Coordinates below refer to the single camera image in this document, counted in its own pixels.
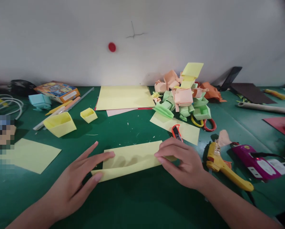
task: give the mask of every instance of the hand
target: hand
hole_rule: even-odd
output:
[[[114,152],[105,152],[88,158],[97,145],[98,142],[95,142],[71,163],[39,200],[43,206],[52,211],[55,221],[66,218],[83,205],[103,175],[101,172],[94,174],[83,186],[82,181],[86,174],[100,162],[115,156]]]
[[[208,173],[204,170],[198,153],[194,148],[175,138],[169,138],[162,142],[159,151],[154,154],[163,167],[170,173],[181,185],[199,189],[203,186]],[[175,156],[180,160],[180,165],[176,167],[165,156]]]

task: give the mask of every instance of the fingernail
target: fingernail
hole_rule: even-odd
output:
[[[165,162],[165,159],[162,158],[162,157],[158,157],[157,159],[158,159],[158,161],[159,161],[161,164],[163,164],[163,163]]]
[[[103,173],[98,172],[98,173],[96,173],[95,175],[93,175],[92,178],[93,178],[95,181],[99,182],[99,181],[101,180],[101,177],[102,177],[102,176],[103,176]]]

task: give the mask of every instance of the finger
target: finger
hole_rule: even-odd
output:
[[[95,168],[95,166],[100,162],[113,157],[115,157],[114,151],[96,154],[87,158],[85,162],[79,167],[79,169],[81,170],[82,175],[85,176],[88,172],[92,171],[92,169]]]
[[[177,147],[180,147],[182,149],[190,149],[190,146],[186,145],[184,142],[181,142],[180,140],[177,140],[176,138],[168,138],[166,141],[162,142],[160,145],[159,145],[159,148],[163,148],[163,147],[167,147],[167,146],[170,146],[170,145],[175,145]]]
[[[84,151],[83,154],[81,154],[75,161],[81,161],[83,159],[86,159],[91,152],[93,152],[93,150],[97,147],[98,145],[98,141],[96,141],[93,145],[91,145],[91,147],[89,147],[87,150]]]
[[[73,196],[71,201],[76,205],[77,208],[81,207],[89,194],[93,191],[96,185],[101,180],[103,173],[97,172],[94,174],[86,183],[85,185]]]
[[[178,167],[164,157],[158,157],[157,159],[162,164],[164,169],[166,169],[166,171],[170,173],[176,180],[180,179],[182,171]]]
[[[159,151],[157,151],[154,154],[155,157],[164,157],[164,156],[175,156],[178,159],[183,160],[184,157],[186,157],[184,153],[184,149],[180,149],[179,147],[175,145],[169,145],[164,148],[160,148]]]

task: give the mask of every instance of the yellow glue gun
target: yellow glue gun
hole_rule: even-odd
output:
[[[253,191],[254,186],[239,177],[234,171],[232,171],[223,161],[220,155],[220,147],[216,142],[213,142],[209,146],[207,159],[209,161],[206,162],[207,168],[211,169],[214,172],[223,172],[225,176],[227,176],[231,181],[233,181],[239,188],[244,191]]]

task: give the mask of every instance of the pink electronic device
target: pink electronic device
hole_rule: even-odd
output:
[[[233,147],[232,150],[256,179],[266,181],[281,177],[281,174],[263,157],[252,156],[253,153],[256,153],[252,146],[238,145]]]

